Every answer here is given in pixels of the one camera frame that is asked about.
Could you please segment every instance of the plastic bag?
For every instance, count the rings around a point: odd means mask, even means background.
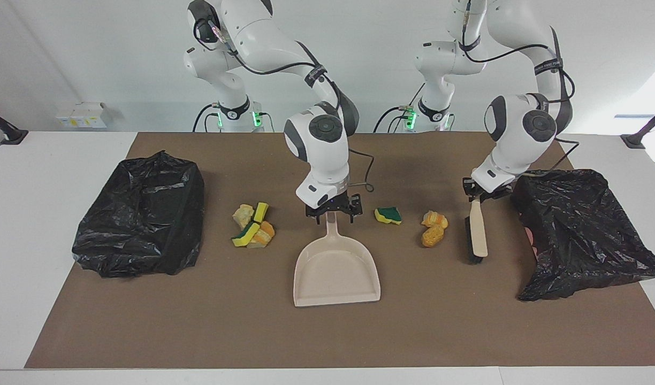
[[[537,259],[520,300],[565,298],[586,288],[655,278],[655,255],[596,171],[522,177],[511,201],[531,233]]]
[[[197,164],[161,151],[122,161],[78,226],[73,258],[102,277],[194,266],[203,225]]]

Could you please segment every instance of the black cable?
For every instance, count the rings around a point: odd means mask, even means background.
[[[209,51],[213,51],[209,47],[206,47],[205,44],[201,41],[201,39],[199,39],[197,37],[197,27],[199,26],[199,24],[201,22],[206,22],[206,21],[201,19],[201,20],[198,20],[198,22],[195,23],[195,27],[194,27],[194,30],[193,30],[193,36],[195,37],[195,40],[198,41],[199,44],[201,44],[201,46],[208,49]],[[297,67],[297,66],[310,66],[312,68],[318,68],[320,66],[319,63],[308,63],[307,61],[299,61],[298,63],[286,64],[284,66],[281,66],[279,68],[275,68],[275,69],[270,70],[270,71],[257,71],[255,69],[247,66],[247,64],[244,63],[244,61],[239,57],[239,53],[237,51],[232,51],[232,47],[229,46],[229,44],[225,43],[225,45],[229,49],[229,51],[227,53],[229,53],[230,56],[235,58],[235,60],[237,60],[237,63],[239,63],[242,67],[244,67],[244,69],[246,69],[250,73],[254,73],[255,75],[272,75],[273,73],[283,72],[286,69],[294,68],[294,67]],[[332,87],[332,90],[334,91],[334,94],[337,97],[337,110],[339,110],[339,108],[342,107],[342,92],[339,90],[339,88],[337,88],[337,85],[334,83],[334,81],[330,80],[330,78],[328,78],[327,75],[323,74],[323,76],[326,78],[327,82],[330,83],[330,86]]]
[[[246,68],[247,71],[249,71],[251,73],[254,73],[256,75],[273,75],[273,73],[283,72],[284,70],[286,70],[288,68],[293,68],[293,67],[298,67],[298,66],[310,66],[310,67],[313,67],[313,68],[317,67],[317,65],[315,65],[313,63],[308,63],[307,61],[300,61],[299,63],[286,64],[284,66],[281,66],[279,68],[276,68],[276,69],[273,69],[273,70],[270,70],[270,71],[261,72],[261,71],[257,71],[255,69],[250,68],[249,66],[247,66],[247,64],[245,64],[244,61],[242,61],[242,59],[240,59],[239,53],[232,52],[232,51],[228,51],[228,53],[231,54],[232,57],[235,58],[237,60],[237,62],[242,65],[242,67]]]
[[[425,87],[425,83],[423,83],[423,84],[420,86],[420,88],[418,88],[418,92],[415,93],[415,95],[414,95],[413,98],[411,99],[411,102],[408,103],[408,105],[413,106],[413,102],[415,102],[415,98],[418,97],[418,95],[420,95],[420,92],[423,90],[423,87]],[[405,117],[406,117],[406,111],[404,111],[403,114],[401,114],[401,116],[400,116],[399,118],[405,118]],[[397,126],[394,128],[394,133],[395,133],[395,134],[397,133],[397,131],[398,131],[398,129],[399,129],[399,124],[400,124],[400,123],[401,123],[401,120],[399,120],[399,121],[397,122]]]
[[[268,117],[268,119],[271,120],[271,130],[273,130],[273,132],[276,131],[276,127],[273,125],[273,117],[268,112],[260,112],[258,115],[261,117]]]
[[[201,109],[201,111],[197,115],[197,119],[195,119],[195,124],[192,126],[192,132],[197,132],[197,124],[199,124],[199,119],[201,118],[201,115],[203,115],[203,113],[209,108],[213,108],[213,105],[207,104],[206,107]]]
[[[213,51],[213,50],[210,49],[209,47],[206,47],[206,44],[204,44],[203,41],[201,41],[201,39],[197,37],[197,28],[198,28],[198,26],[201,25],[201,22],[206,23],[206,20],[204,20],[204,19],[200,19],[198,22],[195,22],[195,27],[194,27],[194,29],[192,30],[192,34],[195,36],[195,40],[196,40],[199,44],[201,44],[202,47],[204,47],[205,49],[208,49],[208,51]]]
[[[379,127],[379,124],[381,124],[382,120],[384,120],[384,118],[385,118],[387,115],[389,115],[390,112],[394,112],[394,111],[396,111],[396,110],[398,110],[398,109],[399,109],[398,107],[392,107],[392,108],[390,108],[389,110],[386,110],[386,111],[384,112],[384,114],[382,114],[382,116],[379,117],[379,119],[377,120],[377,123],[375,124],[375,128],[372,130],[372,133],[373,133],[373,134],[377,134],[377,127]]]
[[[471,2],[472,2],[472,0],[468,0],[468,4],[466,5],[466,12],[470,12]],[[467,27],[468,27],[468,24],[467,24],[467,21],[466,21],[465,24],[463,24],[463,30],[462,30],[462,36],[461,36],[461,44],[463,45],[463,47],[467,47],[467,45],[465,43],[465,32],[467,30]],[[543,49],[546,49],[548,52],[553,53],[552,49],[549,46],[546,46],[546,45],[543,45],[543,44],[528,44],[528,45],[513,49],[512,51],[503,53],[503,54],[501,54],[499,56],[494,56],[494,58],[480,59],[480,60],[473,59],[470,56],[470,51],[464,51],[464,52],[465,52],[466,58],[468,58],[469,61],[472,61],[473,63],[489,63],[490,61],[505,58],[506,56],[509,56],[509,55],[511,55],[513,53],[520,52],[520,51],[523,51],[525,49],[530,49],[530,48],[543,48]],[[569,101],[570,99],[572,99],[575,96],[575,81],[573,81],[573,78],[571,78],[570,75],[568,75],[568,73],[565,72],[565,70],[563,68],[559,68],[558,72],[561,75],[565,76],[565,78],[567,78],[567,80],[570,82],[570,85],[572,85],[572,92],[570,92],[570,95],[567,95],[567,97],[565,97],[565,98],[561,98],[559,100],[549,100],[549,101],[547,101],[547,103],[550,103],[550,104],[564,103],[564,102]]]
[[[572,87],[572,91],[570,91],[570,94],[567,95],[565,98],[560,98],[559,100],[548,100],[547,103],[553,104],[553,103],[565,103],[572,99],[575,96],[575,81],[573,81],[573,78],[570,78],[570,75],[568,75],[567,72],[563,68],[560,68],[558,70],[565,78],[570,82],[570,86]]]
[[[471,2],[472,2],[472,0],[468,0],[468,4],[466,5],[466,8],[465,8],[466,12],[470,12]],[[465,22],[465,24],[463,24],[463,33],[462,33],[462,36],[461,36],[461,43],[463,44],[463,47],[467,47],[467,44],[465,44],[465,32],[466,32],[467,27],[468,27],[468,24],[467,24],[467,22]],[[495,56],[494,58],[481,59],[481,60],[476,60],[476,59],[471,58],[469,51],[464,51],[464,52],[465,52],[465,56],[469,59],[469,61],[472,61],[473,63],[489,63],[490,61],[505,58],[508,55],[511,55],[513,53],[523,51],[523,49],[529,49],[529,48],[543,48],[543,49],[546,49],[547,51],[551,52],[550,47],[545,46],[543,44],[528,44],[526,46],[513,49],[513,51],[509,51],[509,52],[503,53],[503,54],[501,54],[499,56]]]
[[[373,186],[372,183],[368,182],[368,176],[370,175],[370,170],[372,168],[372,164],[375,162],[375,157],[368,154],[368,153],[362,153],[362,152],[355,151],[355,150],[352,150],[352,149],[349,149],[349,152],[352,152],[352,153],[354,153],[356,155],[365,156],[365,157],[371,159],[371,162],[368,165],[368,168],[366,169],[366,175],[365,175],[365,178],[363,179],[363,182],[350,184],[349,187],[365,186],[367,192],[369,192],[369,193],[374,192],[375,191],[375,186]]]
[[[455,124],[455,115],[454,114],[449,115],[449,117],[447,118],[447,124],[449,122],[449,119],[451,119],[452,117],[454,118],[454,120],[452,120],[452,124],[449,126],[449,132],[454,131],[454,124]]]
[[[577,149],[577,147],[580,146],[580,142],[578,142],[578,141],[566,141],[565,139],[559,139],[559,138],[556,138],[555,141],[560,142],[560,143],[574,144],[574,146],[567,153],[565,153],[565,155],[562,158],[560,158],[560,160],[558,160],[558,162],[556,164],[553,164],[553,167],[550,168],[548,171],[545,171],[543,173],[538,173],[538,174],[526,172],[526,173],[523,173],[522,175],[526,175],[528,177],[533,177],[533,178],[544,177],[544,176],[550,174],[553,170],[555,170],[555,168],[557,168],[561,163],[563,163],[563,161],[566,160],[566,158],[568,158],[570,156],[570,154],[572,154],[573,151],[575,151],[575,149]]]
[[[387,134],[391,134],[391,133],[392,133],[392,124],[394,124],[394,122],[395,122],[396,120],[398,120],[398,122],[397,122],[397,127],[399,127],[399,123],[400,123],[402,120],[405,120],[405,119],[407,119],[407,118],[406,118],[406,117],[394,117],[394,119],[392,119],[392,121],[389,122],[389,127],[387,127]]]
[[[216,112],[213,112],[212,114],[206,115],[206,117],[203,119],[203,130],[205,132],[208,132],[208,119],[210,117],[218,117],[218,114]]]

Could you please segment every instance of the brown paper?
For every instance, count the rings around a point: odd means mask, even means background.
[[[467,263],[470,205],[461,181],[491,151],[489,136],[357,135],[350,144],[376,156],[376,192],[349,191],[361,193],[365,213],[352,225],[340,214],[340,232],[371,251],[379,302],[294,307],[296,258],[325,227],[304,216],[294,190],[308,164],[291,156],[282,134],[139,134],[129,158],[165,149],[203,173],[197,265],[134,279],[102,279],[74,266],[26,367],[655,365],[655,311],[638,283],[516,300],[535,256],[508,199],[483,204],[490,256]],[[554,144],[535,166],[548,168],[562,154]],[[352,154],[352,182],[367,164]],[[266,249],[236,249],[230,216],[257,202],[271,205],[266,218],[276,238]],[[393,205],[403,224],[377,222],[374,209]],[[450,222],[433,249],[420,244],[428,210]]]

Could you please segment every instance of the dustpan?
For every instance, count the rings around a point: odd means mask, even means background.
[[[296,307],[379,301],[379,277],[370,251],[340,236],[337,213],[325,214],[327,235],[303,248],[294,270]]]

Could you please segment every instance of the sponge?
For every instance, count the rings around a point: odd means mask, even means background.
[[[256,205],[256,211],[254,212],[254,222],[256,222],[257,224],[263,222],[263,219],[266,217],[267,212],[268,212],[268,204],[265,202],[259,202]]]
[[[253,215],[253,207],[250,205],[240,205],[239,209],[237,209],[237,211],[232,214],[232,219],[234,219],[235,223],[239,225],[240,230],[244,230],[244,228],[247,227],[249,222],[252,220]]]
[[[423,215],[423,222],[421,222],[421,225],[425,227],[440,225],[442,229],[446,229],[449,227],[449,220],[442,214],[430,210],[427,212],[427,214]]]
[[[261,229],[256,232],[254,238],[248,244],[250,249],[259,249],[268,246],[268,243],[276,235],[276,230],[273,229],[273,225],[269,224],[266,221],[263,221],[261,224]]]
[[[379,207],[375,210],[375,218],[384,224],[401,224],[401,214],[396,207]]]
[[[261,229],[261,225],[257,224],[256,222],[249,222],[247,227],[242,230],[239,236],[236,236],[232,239],[232,244],[234,244],[235,247],[247,246],[252,241],[252,239],[254,239],[254,236],[259,229]]]

